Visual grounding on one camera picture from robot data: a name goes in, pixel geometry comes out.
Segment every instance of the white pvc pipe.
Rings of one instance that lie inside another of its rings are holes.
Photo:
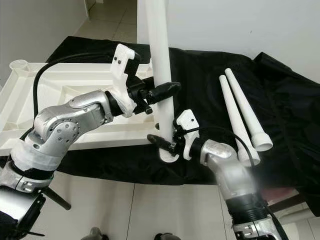
[[[221,75],[219,77],[219,80],[220,80],[220,84],[223,92],[226,109],[228,111],[230,122],[232,125],[232,130],[236,135],[238,135],[244,141],[245,145],[249,148],[249,151],[252,155],[254,165],[257,165],[260,163],[259,155],[251,144],[246,127],[242,122],[239,110],[237,108],[237,104],[235,102],[235,99],[229,87],[228,80],[225,75]],[[244,166],[250,167],[251,163],[250,163],[249,156],[247,154],[246,149],[241,144],[241,142],[239,142],[237,139],[235,141],[238,146],[238,158],[240,162]]]
[[[272,148],[273,143],[268,134],[263,130],[255,112],[252,110],[244,92],[242,91],[236,77],[230,68],[227,68],[225,74],[228,78],[230,86],[232,88],[233,94],[236,98],[236,101],[239,105],[243,118],[246,122],[246,125],[249,128],[251,133],[251,141],[254,148],[258,152],[264,152]]]
[[[165,1],[145,0],[145,8],[153,78],[156,87],[171,82]],[[161,137],[172,142],[173,120],[175,118],[172,97],[157,103],[157,114],[154,117],[155,121],[159,123]],[[160,158],[168,163],[178,159],[178,156],[172,157],[169,152],[163,149],[160,149],[159,153]]]
[[[314,217],[315,215],[312,213],[312,211],[309,208],[307,208],[307,209],[289,213],[287,215],[283,215],[279,218],[279,221],[282,225],[285,225],[285,224],[295,223],[300,220],[311,219]]]

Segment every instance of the black cable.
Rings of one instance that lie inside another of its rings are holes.
[[[85,58],[92,58],[92,57],[108,57],[112,58],[109,53],[103,53],[103,52],[86,52],[86,53],[79,53],[79,54],[73,54],[65,57],[58,58],[56,60],[53,60],[51,62],[48,62],[46,65],[44,65],[35,75],[34,82],[33,82],[33,115],[34,119],[38,115],[38,83],[40,80],[41,75],[50,67],[53,65],[62,63],[62,62],[68,62],[70,60],[75,59],[85,59]]]
[[[229,129],[226,129],[226,128],[220,127],[220,126],[214,126],[214,125],[212,125],[212,126],[201,126],[201,127],[196,127],[196,128],[192,128],[192,129],[189,129],[189,130],[183,130],[183,135],[191,133],[191,132],[194,132],[194,131],[202,130],[202,129],[219,130],[221,132],[225,132],[225,133],[233,136],[234,138],[236,138],[243,145],[246,153],[248,154],[251,167],[253,167],[255,165],[254,159],[252,157],[251,152],[249,151],[248,146],[245,144],[245,142],[238,135],[236,135],[233,131],[230,131]]]

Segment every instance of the black fabric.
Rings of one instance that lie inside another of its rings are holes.
[[[84,52],[115,52],[119,42],[67,37],[48,61]],[[124,43],[148,63],[148,45]],[[170,48],[172,81],[182,90],[174,98],[175,114],[192,109],[201,127],[218,125],[231,130],[219,76],[231,68],[247,96],[273,148],[261,152],[261,164],[252,172],[259,186],[296,187],[309,206],[320,196],[320,85],[293,72],[265,53],[255,60],[227,52]],[[84,63],[107,63],[106,58]],[[202,139],[213,139],[236,148],[235,140],[220,132],[200,131]],[[197,159],[165,163],[152,145],[123,146],[69,151],[59,171],[92,178],[142,184],[214,184],[211,171]],[[319,207],[311,208],[320,215]]]

